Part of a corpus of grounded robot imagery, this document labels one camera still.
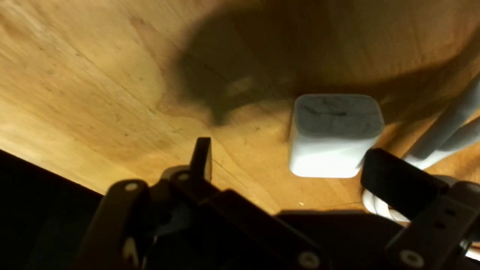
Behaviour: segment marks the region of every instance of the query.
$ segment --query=screw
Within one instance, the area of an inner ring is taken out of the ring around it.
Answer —
[[[320,267],[320,258],[317,256],[317,253],[311,252],[311,250],[305,250],[299,255],[299,264],[304,268],[319,268]]]
[[[401,259],[406,265],[409,265],[412,268],[424,268],[424,265],[425,265],[424,256],[415,250],[410,250],[410,249],[401,250]]]
[[[179,175],[179,180],[181,181],[187,181],[187,180],[190,180],[191,178],[191,174],[190,172],[182,172],[181,175]]]
[[[125,190],[133,192],[133,190],[136,190],[137,187],[139,187],[137,183],[130,183],[130,184],[125,186]]]

